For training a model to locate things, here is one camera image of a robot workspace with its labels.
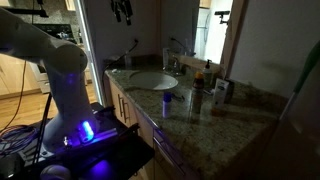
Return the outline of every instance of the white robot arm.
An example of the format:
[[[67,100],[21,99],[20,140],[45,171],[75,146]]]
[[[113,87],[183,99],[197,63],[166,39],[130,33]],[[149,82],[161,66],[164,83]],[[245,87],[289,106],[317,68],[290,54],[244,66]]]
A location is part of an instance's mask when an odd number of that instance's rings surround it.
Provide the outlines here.
[[[92,113],[84,84],[87,58],[81,48],[56,39],[0,8],[0,53],[45,67],[58,114],[46,125],[43,146],[55,152],[65,136],[78,138],[79,126],[88,122],[93,133],[99,125]],[[84,137],[81,141],[90,141]]]

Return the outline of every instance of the backsplash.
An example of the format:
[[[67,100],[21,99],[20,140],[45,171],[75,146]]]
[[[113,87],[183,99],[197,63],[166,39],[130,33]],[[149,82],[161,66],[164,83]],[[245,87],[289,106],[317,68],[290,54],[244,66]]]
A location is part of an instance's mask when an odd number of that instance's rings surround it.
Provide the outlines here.
[[[36,0],[11,0],[13,8],[19,9],[39,9]],[[49,18],[42,18],[39,15],[33,15],[33,23],[37,24],[70,24],[75,40],[79,43],[78,31],[79,24],[75,11],[68,11],[64,0],[44,0],[43,8]],[[32,23],[32,15],[19,15],[25,22]]]

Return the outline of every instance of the bathroom sink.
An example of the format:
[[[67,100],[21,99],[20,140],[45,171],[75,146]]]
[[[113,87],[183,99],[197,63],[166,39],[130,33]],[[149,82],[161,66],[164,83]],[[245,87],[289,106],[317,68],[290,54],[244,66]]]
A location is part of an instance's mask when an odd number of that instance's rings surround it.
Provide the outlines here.
[[[130,82],[143,89],[165,90],[175,87],[178,81],[159,72],[138,72],[130,76]]]

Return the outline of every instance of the mirror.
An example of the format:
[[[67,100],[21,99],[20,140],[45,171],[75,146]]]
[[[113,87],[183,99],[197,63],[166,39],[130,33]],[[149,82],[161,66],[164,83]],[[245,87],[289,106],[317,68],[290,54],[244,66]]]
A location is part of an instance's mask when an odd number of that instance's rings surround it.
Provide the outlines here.
[[[162,0],[161,47],[220,64],[232,0]]]

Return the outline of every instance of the blue light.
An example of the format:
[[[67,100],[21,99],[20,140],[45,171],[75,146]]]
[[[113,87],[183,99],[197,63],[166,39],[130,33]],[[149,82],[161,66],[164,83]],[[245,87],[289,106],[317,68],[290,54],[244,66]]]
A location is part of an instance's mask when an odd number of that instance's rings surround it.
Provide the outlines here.
[[[93,131],[91,129],[91,126],[88,123],[88,121],[84,121],[82,123],[82,127],[83,127],[84,132],[85,132],[85,137],[84,137],[85,141],[90,141],[93,138],[94,133],[93,133]]]

